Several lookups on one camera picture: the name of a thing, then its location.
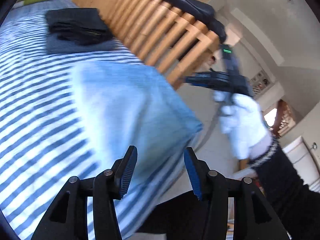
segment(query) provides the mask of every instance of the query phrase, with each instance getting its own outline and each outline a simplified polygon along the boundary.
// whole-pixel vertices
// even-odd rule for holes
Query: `gloved hand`
[[[222,102],[219,117],[221,132],[227,134],[235,157],[255,159],[264,154],[272,136],[263,122],[258,103],[245,95],[214,91],[213,98]]]

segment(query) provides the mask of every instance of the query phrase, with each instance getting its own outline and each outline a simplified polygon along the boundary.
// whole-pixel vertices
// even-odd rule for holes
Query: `bed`
[[[116,50],[46,54],[44,13],[77,6],[100,10],[118,38]],[[8,14],[0,41],[0,208],[21,239],[31,239],[69,177],[83,179],[99,171],[73,101],[70,64],[99,60],[157,65],[178,89],[181,77],[195,71],[219,45],[204,24],[162,0],[49,0],[24,6]],[[183,165],[182,152],[172,155],[150,176],[152,188],[137,187],[116,203],[124,239],[151,212]],[[147,200],[133,201],[137,197]],[[88,234],[94,239],[92,200]]]

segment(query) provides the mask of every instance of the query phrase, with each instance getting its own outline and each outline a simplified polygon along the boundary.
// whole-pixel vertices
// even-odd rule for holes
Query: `wooden headboard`
[[[216,33],[162,0],[73,2],[79,7],[99,9],[113,34],[146,65],[156,66],[175,89],[182,84],[183,76],[191,75],[219,48]]]

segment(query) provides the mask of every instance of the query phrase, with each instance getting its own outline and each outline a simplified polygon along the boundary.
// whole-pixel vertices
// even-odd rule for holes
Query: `black pants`
[[[188,191],[157,205],[137,232],[167,234],[167,240],[199,240],[207,207],[207,202]]]

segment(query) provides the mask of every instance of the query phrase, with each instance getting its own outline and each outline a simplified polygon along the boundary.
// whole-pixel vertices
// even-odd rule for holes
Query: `blue and white striped fabric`
[[[70,66],[80,61],[141,63],[120,42],[108,52],[47,55],[44,13],[67,7],[75,5],[50,0],[17,8],[0,28],[0,208],[22,240],[31,238],[69,177],[93,177],[102,169],[74,103]],[[137,230],[181,172],[182,154],[167,158],[148,183],[116,203],[123,238]],[[91,199],[88,233],[94,239]]]

